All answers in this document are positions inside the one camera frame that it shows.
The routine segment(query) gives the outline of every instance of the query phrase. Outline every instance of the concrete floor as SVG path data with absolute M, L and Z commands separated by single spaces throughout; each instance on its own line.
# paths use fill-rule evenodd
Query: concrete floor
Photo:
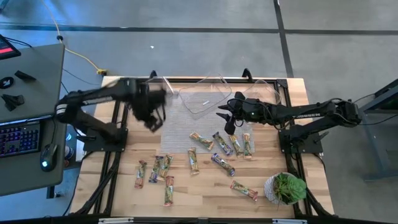
M 45 2 L 56 20 L 67 26 L 278 28 L 272 0 Z M 286 29 L 398 30 L 398 2 L 394 0 L 279 2 Z M 52 21 L 40 1 L 10 0 L 0 15 L 1 25 L 48 26 Z M 57 43 L 54 31 L 4 29 L 0 33 L 33 46 Z M 238 77 L 247 67 L 257 77 L 287 76 L 279 34 L 68 31 L 62 35 L 70 49 L 109 69 L 111 75 L 149 75 L 157 70 L 159 75 L 170 76 L 220 73 Z M 305 79 L 311 103 L 331 97 L 355 100 L 398 77 L 396 35 L 287 35 L 287 45 L 294 77 Z M 88 82 L 101 83 L 101 77 L 81 58 L 65 54 L 64 67 Z M 67 74 L 63 82 L 69 90 L 94 87 Z M 333 128 L 322 144 L 335 213 L 397 222 L 398 178 L 362 180 L 375 168 L 362 127 Z M 65 171 L 63 183 L 57 186 L 64 198 L 46 200 L 45 189 L 1 197 L 0 220 L 62 215 L 77 173 Z

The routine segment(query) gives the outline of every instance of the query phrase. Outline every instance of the wooden tabletop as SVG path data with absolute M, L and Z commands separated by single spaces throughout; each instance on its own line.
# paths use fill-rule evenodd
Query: wooden tabletop
M 103 85 L 120 77 L 105 77 Z M 289 94 L 292 106 L 308 104 L 304 80 L 288 78 Z M 187 83 L 172 83 L 174 89 L 190 86 Z M 250 84 L 230 84 L 233 93 L 244 91 Z M 274 95 L 266 92 L 261 96 L 271 100 Z M 95 117 L 110 122 L 113 113 L 113 102 L 97 105 Z M 296 120 L 299 124 L 311 122 L 311 119 Z M 264 196 L 264 183 L 272 175 L 287 171 L 284 155 L 280 152 L 277 131 L 272 126 L 255 124 L 253 138 L 256 152 L 251 160 L 237 159 L 235 155 L 227 158 L 235 169 L 234 177 L 210 160 L 211 154 L 197 154 L 200 174 L 190 175 L 188 154 L 174 154 L 168 175 L 174 179 L 174 204 L 164 207 L 165 183 L 148 183 L 155 156 L 160 153 L 162 130 L 151 133 L 144 125 L 137 122 L 132 114 L 127 121 L 129 137 L 126 150 L 122 153 L 112 216 L 123 217 L 213 217 L 213 218 L 290 218 L 293 217 L 292 206 L 270 203 Z M 103 152 L 92 153 L 81 166 L 71 212 L 77 211 L 89 199 L 100 179 L 103 163 Z M 333 213 L 328 184 L 321 162 L 312 154 L 302 155 L 307 185 L 323 207 Z M 144 188 L 135 189 L 138 160 L 147 162 Z M 258 200 L 231 190 L 229 186 L 236 180 L 253 190 L 258 191 Z M 101 210 L 104 209 L 109 184 L 104 191 Z

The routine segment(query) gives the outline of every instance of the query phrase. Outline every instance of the keyboard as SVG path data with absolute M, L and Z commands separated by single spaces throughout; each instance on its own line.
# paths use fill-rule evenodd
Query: keyboard
M 0 158 L 39 152 L 40 121 L 0 126 Z

